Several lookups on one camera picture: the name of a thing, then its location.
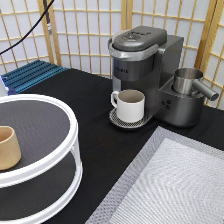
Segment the coffee maker drip tray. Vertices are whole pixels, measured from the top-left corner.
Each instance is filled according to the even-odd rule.
[[[149,120],[151,118],[152,118],[152,115],[150,115],[149,113],[145,113],[144,117],[140,121],[137,121],[134,123],[127,123],[127,122],[120,120],[117,117],[116,108],[114,108],[109,113],[109,119],[110,119],[111,123],[114,124],[115,126],[117,126],[118,128],[125,129],[126,131],[127,130],[132,131],[132,130],[143,127],[145,124],[147,124],[149,122]]]

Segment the power cord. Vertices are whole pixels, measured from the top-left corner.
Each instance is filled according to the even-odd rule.
[[[44,10],[43,14],[41,15],[40,19],[38,19],[38,21],[35,23],[35,25],[30,29],[30,31],[21,39],[19,40],[17,43],[15,43],[14,45],[12,45],[11,47],[7,48],[6,50],[0,52],[0,55],[4,54],[5,52],[11,50],[12,48],[14,48],[15,46],[17,46],[18,44],[20,44],[22,41],[24,41],[27,36],[30,35],[30,33],[36,28],[36,26],[39,24],[39,22],[43,19],[43,17],[45,16],[46,12],[48,11],[48,9],[51,7],[51,5],[53,4],[54,0],[52,0],[49,5],[47,6],[47,8]]]

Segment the gray placemat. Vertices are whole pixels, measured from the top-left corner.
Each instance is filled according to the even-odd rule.
[[[110,224],[221,224],[223,170],[222,159],[165,139]]]
[[[224,159],[224,153],[218,149],[158,127],[150,137],[150,139],[146,142],[142,150],[127,167],[119,180],[115,183],[113,188],[106,195],[95,212],[87,220],[86,224],[109,223],[109,220],[112,217],[113,213],[116,211],[125,195],[128,193],[142,170],[145,168],[145,166],[165,138],[207,153],[208,155]]]
[[[22,158],[11,169],[28,166],[53,152],[70,130],[68,115],[59,107],[37,100],[18,100],[0,104],[0,126],[15,129]]]

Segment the tabletop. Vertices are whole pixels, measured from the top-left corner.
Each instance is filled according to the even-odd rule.
[[[137,131],[125,132],[109,121],[111,92],[112,80],[75,69],[23,92],[62,100],[79,124],[82,181],[70,203],[47,224],[85,223],[158,126],[224,150],[224,111],[204,106],[199,123],[192,128],[175,128],[152,119]]]

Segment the wooden cup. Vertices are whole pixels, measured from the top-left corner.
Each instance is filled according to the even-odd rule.
[[[0,170],[15,166],[21,159],[21,151],[15,130],[0,126]]]

